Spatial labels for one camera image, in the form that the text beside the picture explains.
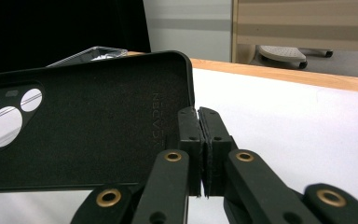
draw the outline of floor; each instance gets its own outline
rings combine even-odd
[[[358,51],[334,50],[331,58],[325,58],[326,50],[300,49],[307,56],[308,66],[302,71],[358,77]],[[256,51],[252,65],[298,70],[299,63],[282,63],[273,60],[263,61]]]

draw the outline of caster wheel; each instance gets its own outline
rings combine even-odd
[[[326,57],[326,58],[331,58],[331,56],[333,56],[333,51],[332,50],[328,50],[326,52],[326,54],[324,55],[324,57]]]
[[[307,65],[308,65],[308,62],[300,63],[299,68],[300,68],[300,69],[304,69],[304,68],[307,67]]]

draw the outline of gold rivet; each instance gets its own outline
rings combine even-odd
[[[113,198],[111,200],[106,200],[105,196],[112,194]],[[101,207],[110,207],[117,204],[121,199],[121,193],[118,189],[106,189],[98,194],[97,204]]]
[[[167,161],[179,161],[182,159],[182,155],[177,152],[170,152],[165,154],[165,160]]]
[[[236,157],[240,161],[253,161],[255,159],[255,157],[252,156],[252,154],[247,152],[239,152],[237,153]]]
[[[318,191],[316,191],[316,195],[322,202],[335,207],[343,207],[347,204],[347,201],[344,199],[344,197],[330,189],[319,189]],[[329,195],[335,197],[336,200],[332,200],[331,198],[329,198]]]

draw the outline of circular hole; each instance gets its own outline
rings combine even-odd
[[[10,144],[19,134],[21,126],[20,110],[13,106],[0,109],[0,147]]]
[[[155,212],[150,216],[149,220],[151,224],[164,224],[167,217],[161,212]]]
[[[347,204],[344,197],[330,189],[319,189],[316,191],[316,195],[322,202],[335,207],[343,207]]]
[[[37,109],[42,102],[42,92],[38,89],[27,91],[21,99],[21,109],[30,112]]]
[[[179,161],[182,159],[182,155],[177,152],[170,152],[165,155],[165,160],[167,161]]]
[[[301,224],[302,223],[301,217],[299,217],[298,215],[296,215],[294,213],[290,213],[290,212],[284,213],[283,218],[284,218],[284,220],[286,220],[287,223],[290,223],[290,224]]]
[[[250,153],[247,153],[247,152],[237,153],[236,157],[240,161],[252,161],[255,159],[254,156],[252,156]]]
[[[101,207],[110,207],[117,204],[121,199],[118,189],[106,189],[97,196],[97,204]]]

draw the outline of black phone case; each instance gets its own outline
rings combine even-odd
[[[30,113],[20,103],[32,88],[42,102]],[[176,51],[0,74],[0,109],[22,115],[0,148],[0,191],[146,181],[194,101],[191,62]]]

